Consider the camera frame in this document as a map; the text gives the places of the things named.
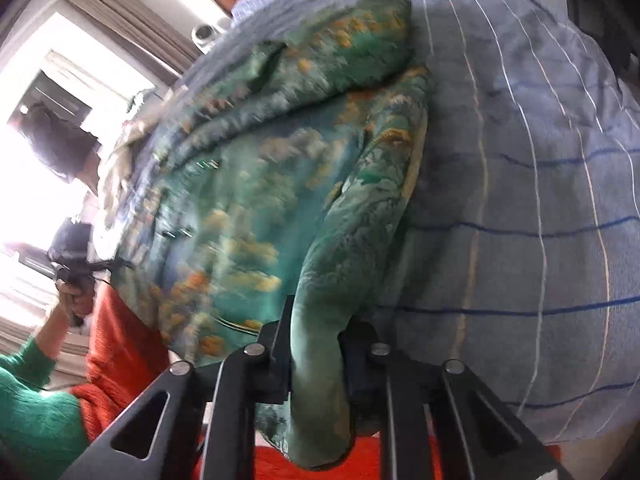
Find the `person's left hand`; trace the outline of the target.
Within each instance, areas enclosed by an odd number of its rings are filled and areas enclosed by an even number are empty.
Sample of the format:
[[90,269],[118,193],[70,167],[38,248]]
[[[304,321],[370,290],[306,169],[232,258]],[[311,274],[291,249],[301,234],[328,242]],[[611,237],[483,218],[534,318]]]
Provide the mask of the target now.
[[66,318],[85,318],[92,313],[96,296],[96,285],[92,278],[82,278],[73,283],[57,280],[55,287],[58,291],[58,304],[54,308],[56,313],[62,313]]

